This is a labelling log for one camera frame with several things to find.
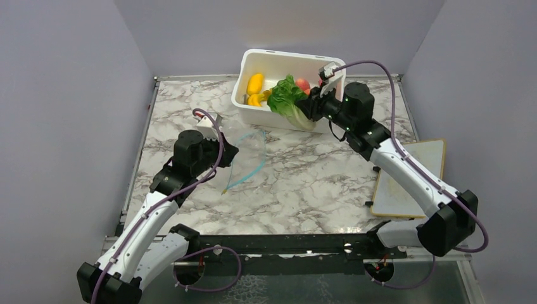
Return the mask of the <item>green lettuce head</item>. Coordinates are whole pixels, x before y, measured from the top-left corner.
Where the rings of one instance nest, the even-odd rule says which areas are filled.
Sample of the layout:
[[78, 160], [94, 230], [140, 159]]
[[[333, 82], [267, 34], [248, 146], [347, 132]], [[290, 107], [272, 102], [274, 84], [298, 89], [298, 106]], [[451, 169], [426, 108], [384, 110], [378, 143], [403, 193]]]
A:
[[296, 101], [306, 98], [307, 95], [296, 85], [293, 76], [287, 74], [285, 79], [279, 80], [272, 88], [267, 104], [272, 112], [284, 117], [294, 127], [304, 131], [313, 131], [316, 123], [308, 119], [295, 105]]

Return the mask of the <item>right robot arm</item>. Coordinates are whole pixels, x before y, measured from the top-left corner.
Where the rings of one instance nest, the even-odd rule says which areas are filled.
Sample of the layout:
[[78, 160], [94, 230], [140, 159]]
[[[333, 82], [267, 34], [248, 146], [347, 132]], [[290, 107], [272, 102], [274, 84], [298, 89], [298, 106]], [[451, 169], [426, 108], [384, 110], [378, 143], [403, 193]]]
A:
[[417, 220], [383, 222], [368, 231], [365, 249], [370, 256], [380, 258], [390, 248], [416, 246], [443, 257], [475, 231], [477, 196], [432, 175], [392, 138], [391, 131], [372, 116], [374, 97], [367, 85], [346, 85], [342, 99], [334, 91], [321, 95], [321, 89], [314, 87], [295, 104], [309, 120], [326, 118], [329, 125], [343, 129], [343, 140], [352, 150], [393, 178], [425, 214]]

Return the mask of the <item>clear zip top bag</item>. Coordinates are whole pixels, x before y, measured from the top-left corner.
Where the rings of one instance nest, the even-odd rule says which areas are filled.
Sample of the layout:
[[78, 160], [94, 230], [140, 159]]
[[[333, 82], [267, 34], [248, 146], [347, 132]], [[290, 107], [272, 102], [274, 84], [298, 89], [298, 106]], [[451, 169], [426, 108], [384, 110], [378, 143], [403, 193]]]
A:
[[228, 143], [239, 150], [228, 167], [219, 169], [215, 179], [222, 190], [220, 194], [225, 195], [264, 167], [267, 136], [264, 130], [239, 121], [224, 121], [221, 130]]

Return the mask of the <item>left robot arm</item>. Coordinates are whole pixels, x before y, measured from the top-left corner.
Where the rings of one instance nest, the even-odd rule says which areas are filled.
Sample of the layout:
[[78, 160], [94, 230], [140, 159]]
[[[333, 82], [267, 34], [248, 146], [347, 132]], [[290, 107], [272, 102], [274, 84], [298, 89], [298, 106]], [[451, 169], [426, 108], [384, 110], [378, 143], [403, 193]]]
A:
[[153, 240], [196, 186], [214, 177], [218, 167], [229, 167], [238, 151], [221, 131], [182, 131], [134, 220], [97, 262], [78, 269], [82, 299], [139, 303], [144, 289], [168, 265], [202, 253], [200, 233], [183, 224], [172, 227], [160, 243]]

